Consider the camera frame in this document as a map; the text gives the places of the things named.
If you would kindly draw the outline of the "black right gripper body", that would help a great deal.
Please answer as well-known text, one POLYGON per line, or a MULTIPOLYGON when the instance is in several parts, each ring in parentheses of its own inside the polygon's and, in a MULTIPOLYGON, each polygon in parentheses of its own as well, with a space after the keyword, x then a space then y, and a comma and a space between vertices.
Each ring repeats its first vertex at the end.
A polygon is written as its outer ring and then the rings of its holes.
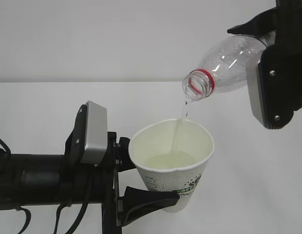
POLYGON ((276 7, 273 52, 282 59, 302 55, 302 0, 277 0, 276 7))

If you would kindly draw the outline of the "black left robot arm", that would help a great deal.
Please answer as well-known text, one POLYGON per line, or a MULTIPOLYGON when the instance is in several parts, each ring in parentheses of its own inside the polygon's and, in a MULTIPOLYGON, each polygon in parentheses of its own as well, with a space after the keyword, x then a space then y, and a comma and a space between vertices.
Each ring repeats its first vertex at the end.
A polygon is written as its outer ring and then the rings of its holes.
POLYGON ((68 165, 68 155, 12 154, 0 143, 0 211, 24 211, 27 228, 31 220, 29 206, 57 205, 56 219, 73 204, 81 209, 68 229, 72 234, 81 223, 89 204, 101 204, 102 232, 119 234, 122 228, 154 211, 174 206, 176 192, 145 191, 127 187, 119 194, 118 174, 134 164, 127 152, 129 139, 117 139, 108 132, 108 148, 99 165, 68 165))

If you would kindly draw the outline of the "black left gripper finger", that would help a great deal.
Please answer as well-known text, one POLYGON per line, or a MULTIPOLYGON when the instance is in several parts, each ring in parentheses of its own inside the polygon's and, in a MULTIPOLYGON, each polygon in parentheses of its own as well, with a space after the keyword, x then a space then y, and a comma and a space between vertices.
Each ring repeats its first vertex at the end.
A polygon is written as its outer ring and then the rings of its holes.
POLYGON ((119 172, 129 171, 129 170, 136 168, 136 166, 133 164, 133 162, 130 159, 129 143, 130 143, 129 138, 121 137, 117 144, 118 160, 119 160, 118 171, 119 172))
POLYGON ((180 199, 176 192, 146 191, 126 187, 118 198, 118 221, 121 227, 160 209, 175 206, 180 199))

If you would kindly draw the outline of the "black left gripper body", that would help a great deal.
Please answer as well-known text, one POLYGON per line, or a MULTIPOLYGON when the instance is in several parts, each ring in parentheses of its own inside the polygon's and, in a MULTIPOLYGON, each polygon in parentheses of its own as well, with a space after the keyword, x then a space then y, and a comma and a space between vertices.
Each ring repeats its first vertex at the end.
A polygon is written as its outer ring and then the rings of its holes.
POLYGON ((102 170, 104 199, 101 206, 102 233, 121 234, 122 228, 118 226, 117 218, 117 197, 114 186, 115 173, 115 146, 116 132, 108 132, 108 146, 105 155, 100 163, 102 170))

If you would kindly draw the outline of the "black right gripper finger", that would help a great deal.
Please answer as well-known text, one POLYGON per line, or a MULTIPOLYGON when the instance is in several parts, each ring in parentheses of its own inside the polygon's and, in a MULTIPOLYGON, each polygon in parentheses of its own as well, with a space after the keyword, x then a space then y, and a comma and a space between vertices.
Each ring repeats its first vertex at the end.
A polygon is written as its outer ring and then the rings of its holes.
POLYGON ((277 7, 261 12, 246 23, 227 29, 228 34, 250 35, 260 38, 276 30, 277 7))

